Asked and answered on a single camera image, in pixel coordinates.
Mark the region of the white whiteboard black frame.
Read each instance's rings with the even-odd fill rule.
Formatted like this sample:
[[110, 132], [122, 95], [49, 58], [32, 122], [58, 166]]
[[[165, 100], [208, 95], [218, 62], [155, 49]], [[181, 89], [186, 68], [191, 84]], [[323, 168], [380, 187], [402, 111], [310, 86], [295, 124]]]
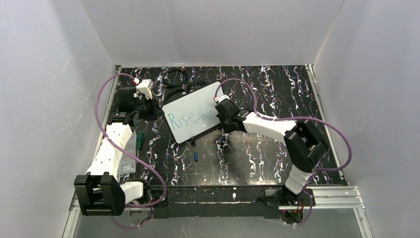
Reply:
[[162, 106], [176, 143], [186, 142], [220, 124], [213, 99], [215, 93], [219, 97], [224, 95], [220, 84], [213, 82]]

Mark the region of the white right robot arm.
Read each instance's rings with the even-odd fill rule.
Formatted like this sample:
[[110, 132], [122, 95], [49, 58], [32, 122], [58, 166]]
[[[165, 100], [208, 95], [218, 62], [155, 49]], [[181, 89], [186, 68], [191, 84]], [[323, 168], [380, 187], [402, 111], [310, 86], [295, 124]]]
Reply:
[[327, 154], [329, 146], [309, 119], [270, 119], [238, 108], [227, 96], [215, 97], [215, 109], [222, 130], [260, 134], [286, 146], [292, 162], [290, 175], [282, 188], [284, 195], [297, 196], [304, 190], [315, 168]]

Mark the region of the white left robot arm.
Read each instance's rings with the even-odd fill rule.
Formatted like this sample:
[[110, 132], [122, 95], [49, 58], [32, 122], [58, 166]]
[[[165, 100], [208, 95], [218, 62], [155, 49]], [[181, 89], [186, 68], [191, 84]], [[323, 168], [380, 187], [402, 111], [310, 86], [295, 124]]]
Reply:
[[156, 119], [159, 107], [151, 86], [123, 87], [116, 96], [116, 108], [106, 120], [107, 135], [86, 173], [77, 175], [74, 181], [84, 216], [119, 216], [127, 204], [144, 195], [141, 181], [119, 184], [118, 169], [123, 152], [111, 142], [125, 148], [134, 135], [134, 124], [141, 119]]

